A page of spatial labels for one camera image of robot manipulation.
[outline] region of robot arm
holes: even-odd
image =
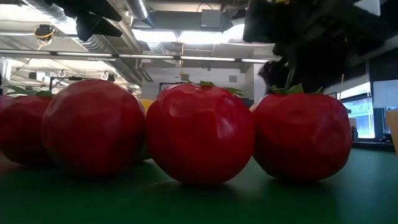
[[[347,58],[383,45],[388,26],[347,0],[252,0],[245,21],[247,42],[275,43],[283,58],[260,72],[268,85],[303,83],[306,92],[330,86],[347,70]]]

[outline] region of green surface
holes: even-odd
[[[307,186],[281,184],[254,160],[206,190],[180,185],[152,161],[112,181],[73,180],[58,169],[0,174],[1,224],[156,222],[398,223],[398,158],[354,149],[341,172]]]

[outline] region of fake tomato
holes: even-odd
[[[254,118],[237,96],[217,86],[165,89],[150,106],[146,127],[153,160],[186,184],[221,184],[252,156]]]
[[[43,142],[60,167],[75,175],[113,175],[137,156],[145,115],[120,86],[85,80],[53,98],[42,126]]]
[[[332,176],[351,150],[345,107],[328,95],[267,95],[255,107],[254,158],[271,176],[308,182]]]
[[[42,144],[42,116],[48,96],[2,96],[0,100],[0,150],[11,161],[25,166],[52,164]]]

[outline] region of window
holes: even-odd
[[[387,125],[387,119],[386,119],[386,111],[387,110],[398,110],[398,106],[391,106],[391,107],[387,107],[384,110],[384,134],[391,134],[391,131]]]
[[[363,93],[370,93],[371,92],[371,83],[363,83],[362,85],[356,86],[354,88],[350,88],[348,90],[341,92],[341,99],[348,98],[351,96],[360,95]],[[340,93],[337,93],[337,98],[340,99]]]
[[[374,138],[373,103],[371,97],[347,101],[344,106],[351,110],[348,115],[356,118],[356,129],[359,138]]]

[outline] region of tomato leaf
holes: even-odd
[[[36,93],[36,96],[53,96],[53,94],[50,91],[45,90],[45,91],[40,91],[40,92]]]
[[[302,83],[292,86],[288,90],[285,90],[284,88],[278,88],[275,85],[269,87],[269,89],[271,91],[273,91],[274,93],[281,94],[281,95],[288,95],[288,94],[293,94],[293,93],[304,93],[304,87],[303,87]],[[324,89],[323,89],[323,87],[321,87],[316,92],[311,93],[311,94],[323,94],[323,92],[324,92]]]
[[[281,94],[281,95],[286,95],[287,90],[285,90],[284,88],[278,88],[277,86],[273,85],[269,87],[270,91],[273,91],[276,94]]]
[[[235,93],[242,92],[242,90],[231,88],[231,87],[223,87],[223,88],[228,90],[228,91],[230,91],[230,92],[235,92]]]
[[[235,92],[235,93],[233,93],[233,94],[235,94],[235,95],[237,95],[237,96],[244,96],[242,93],[240,93],[240,92]]]
[[[293,93],[304,93],[303,84],[300,83],[298,85],[292,86],[289,90],[287,90],[288,94]]]
[[[200,81],[200,86],[215,86],[213,82]]]
[[[13,91],[13,92],[7,93],[6,96],[15,95],[15,94],[18,94],[18,93],[16,91]]]
[[[14,92],[7,94],[7,95],[15,95],[15,94],[22,94],[22,95],[36,95],[37,91],[34,90],[25,90],[24,88],[18,87],[18,86],[7,86],[7,88],[10,88],[14,90]]]

